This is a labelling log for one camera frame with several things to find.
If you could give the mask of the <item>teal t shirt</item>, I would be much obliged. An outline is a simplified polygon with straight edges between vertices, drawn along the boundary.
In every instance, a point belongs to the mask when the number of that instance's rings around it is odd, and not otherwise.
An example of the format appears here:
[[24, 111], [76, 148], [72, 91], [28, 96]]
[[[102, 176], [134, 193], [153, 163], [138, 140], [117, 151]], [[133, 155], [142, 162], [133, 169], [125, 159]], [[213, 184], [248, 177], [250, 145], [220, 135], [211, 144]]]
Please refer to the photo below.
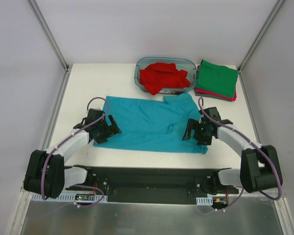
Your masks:
[[201, 117], [188, 93], [164, 96], [162, 101], [107, 96], [103, 110], [113, 116], [121, 133], [101, 143], [102, 148], [199, 154], [208, 151], [195, 139], [182, 140], [187, 121]]

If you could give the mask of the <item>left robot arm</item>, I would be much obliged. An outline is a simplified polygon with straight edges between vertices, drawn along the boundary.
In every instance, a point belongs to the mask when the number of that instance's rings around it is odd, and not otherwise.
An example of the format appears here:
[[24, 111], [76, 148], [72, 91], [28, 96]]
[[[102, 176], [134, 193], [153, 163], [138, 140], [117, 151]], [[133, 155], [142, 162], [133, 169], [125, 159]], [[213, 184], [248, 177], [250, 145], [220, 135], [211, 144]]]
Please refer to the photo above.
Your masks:
[[44, 200], [58, 197], [63, 189], [78, 185], [89, 190], [94, 179], [83, 167], [65, 168], [65, 163], [90, 142], [102, 144], [120, 134], [113, 115], [100, 109], [89, 109], [88, 115], [76, 124], [59, 143], [46, 150], [34, 150], [29, 159], [23, 188], [42, 196]]

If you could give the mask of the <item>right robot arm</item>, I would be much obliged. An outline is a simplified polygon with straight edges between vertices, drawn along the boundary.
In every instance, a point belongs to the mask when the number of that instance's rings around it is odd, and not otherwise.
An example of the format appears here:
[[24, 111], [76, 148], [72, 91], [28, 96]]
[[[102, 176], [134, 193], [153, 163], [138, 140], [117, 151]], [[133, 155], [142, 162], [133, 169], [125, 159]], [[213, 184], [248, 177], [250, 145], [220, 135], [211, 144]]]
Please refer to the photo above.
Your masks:
[[272, 145], [253, 142], [237, 130], [228, 119], [221, 119], [217, 108], [199, 111], [199, 120], [190, 118], [187, 122], [183, 140], [194, 138], [198, 145], [211, 145], [212, 139], [227, 144], [241, 159], [240, 168], [215, 170], [208, 185], [215, 193], [222, 193], [228, 186], [244, 189], [248, 193], [276, 188], [278, 200], [282, 195], [282, 174], [277, 150]]

